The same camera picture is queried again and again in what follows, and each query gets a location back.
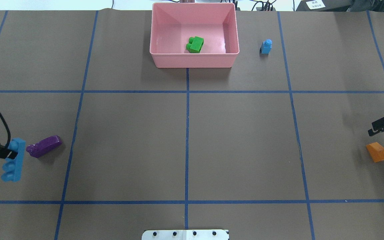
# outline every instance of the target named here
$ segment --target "light blue block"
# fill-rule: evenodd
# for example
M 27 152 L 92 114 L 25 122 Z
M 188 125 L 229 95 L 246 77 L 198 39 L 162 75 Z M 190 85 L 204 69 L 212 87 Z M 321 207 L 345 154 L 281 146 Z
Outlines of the light blue block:
M 8 149 L 17 152 L 14 159 L 6 158 L 3 165 L 5 173 L 1 176 L 3 181 L 19 181 L 22 175 L 23 157 L 26 149 L 26 141 L 20 138 L 13 138 Z
M 269 54 L 269 52 L 272 49 L 272 40 L 267 39 L 262 43 L 262 46 L 260 47 L 260 53 L 262 54 Z

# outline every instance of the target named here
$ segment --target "pink plastic bin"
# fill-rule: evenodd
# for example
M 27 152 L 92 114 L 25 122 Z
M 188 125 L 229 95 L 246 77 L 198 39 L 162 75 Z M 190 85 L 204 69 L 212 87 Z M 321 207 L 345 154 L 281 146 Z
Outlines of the pink plastic bin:
M 204 38 L 189 53 L 189 37 Z M 154 3 L 149 52 L 157 67 L 232 67 L 239 54 L 233 3 Z

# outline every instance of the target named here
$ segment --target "green block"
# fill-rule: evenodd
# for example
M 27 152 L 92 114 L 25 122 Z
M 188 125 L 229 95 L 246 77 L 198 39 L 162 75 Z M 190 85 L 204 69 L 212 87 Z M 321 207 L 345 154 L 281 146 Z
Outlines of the green block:
M 190 53 L 199 53 L 201 52 L 202 45 L 204 45 L 204 38 L 200 37 L 190 37 L 189 43 L 186 44 L 186 50 Z

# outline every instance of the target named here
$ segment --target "purple toy block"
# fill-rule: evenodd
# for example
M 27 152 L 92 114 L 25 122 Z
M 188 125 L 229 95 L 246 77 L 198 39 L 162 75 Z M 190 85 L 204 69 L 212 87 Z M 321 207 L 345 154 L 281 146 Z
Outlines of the purple toy block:
M 59 136 L 54 135 L 48 137 L 44 140 L 39 141 L 33 145 L 29 145 L 26 147 L 26 152 L 28 152 L 32 157 L 39 158 L 47 152 L 55 149 L 56 147 L 62 144 Z

